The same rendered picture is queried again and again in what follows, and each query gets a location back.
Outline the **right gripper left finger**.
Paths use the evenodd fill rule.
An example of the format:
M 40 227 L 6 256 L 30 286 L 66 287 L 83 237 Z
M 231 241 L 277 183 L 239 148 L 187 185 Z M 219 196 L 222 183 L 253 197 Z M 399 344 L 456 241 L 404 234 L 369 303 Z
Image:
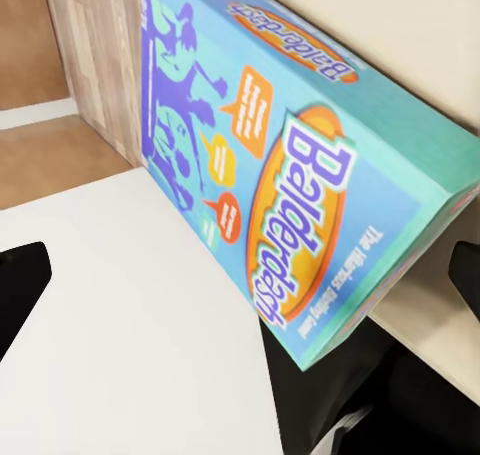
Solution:
M 50 279 L 52 266 L 42 241 L 0 251 L 0 361 Z

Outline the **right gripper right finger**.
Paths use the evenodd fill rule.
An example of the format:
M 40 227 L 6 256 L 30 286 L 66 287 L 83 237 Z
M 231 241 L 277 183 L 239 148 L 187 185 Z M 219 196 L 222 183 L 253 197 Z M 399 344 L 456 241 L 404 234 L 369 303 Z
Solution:
M 448 275 L 480 322 L 480 245 L 458 241 Z

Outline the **board game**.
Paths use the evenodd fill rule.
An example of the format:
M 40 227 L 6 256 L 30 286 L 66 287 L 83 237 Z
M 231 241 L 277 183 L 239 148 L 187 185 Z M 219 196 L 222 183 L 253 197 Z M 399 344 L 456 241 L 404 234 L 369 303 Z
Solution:
M 301 370 L 480 194 L 480 138 L 274 0 L 141 0 L 142 164 Z

